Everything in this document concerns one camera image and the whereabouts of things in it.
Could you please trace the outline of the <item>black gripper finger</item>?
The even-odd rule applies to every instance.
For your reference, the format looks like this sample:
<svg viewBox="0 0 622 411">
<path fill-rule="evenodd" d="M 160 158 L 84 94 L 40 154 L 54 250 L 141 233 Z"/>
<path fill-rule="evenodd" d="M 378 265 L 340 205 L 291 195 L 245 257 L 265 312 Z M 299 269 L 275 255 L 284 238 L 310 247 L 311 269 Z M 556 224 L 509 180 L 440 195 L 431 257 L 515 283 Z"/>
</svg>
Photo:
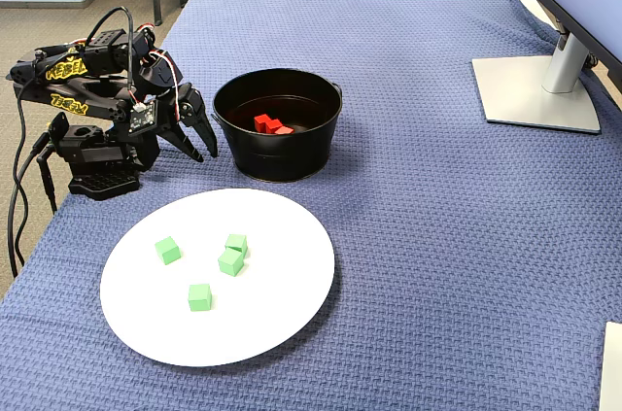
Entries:
<svg viewBox="0 0 622 411">
<path fill-rule="evenodd" d="M 157 135 L 175 146 L 179 151 L 197 162 L 203 161 L 202 154 L 194 147 L 189 137 L 177 122 L 167 123 L 157 128 Z"/>
<path fill-rule="evenodd" d="M 200 92 L 191 83 L 178 89 L 177 123 L 191 127 L 205 144 L 211 157 L 218 156 L 218 145 L 214 130 L 206 114 L 205 103 Z"/>
</svg>

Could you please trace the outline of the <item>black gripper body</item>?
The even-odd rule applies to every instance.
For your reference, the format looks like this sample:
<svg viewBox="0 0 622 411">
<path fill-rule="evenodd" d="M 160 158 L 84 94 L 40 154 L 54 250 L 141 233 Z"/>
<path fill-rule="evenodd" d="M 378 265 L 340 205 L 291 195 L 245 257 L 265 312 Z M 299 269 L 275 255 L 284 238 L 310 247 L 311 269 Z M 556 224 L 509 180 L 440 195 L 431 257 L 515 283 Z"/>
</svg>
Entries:
<svg viewBox="0 0 622 411">
<path fill-rule="evenodd" d="M 153 49 L 138 70 L 138 131 L 157 131 L 177 122 L 178 89 L 183 75 L 167 51 Z"/>
</svg>

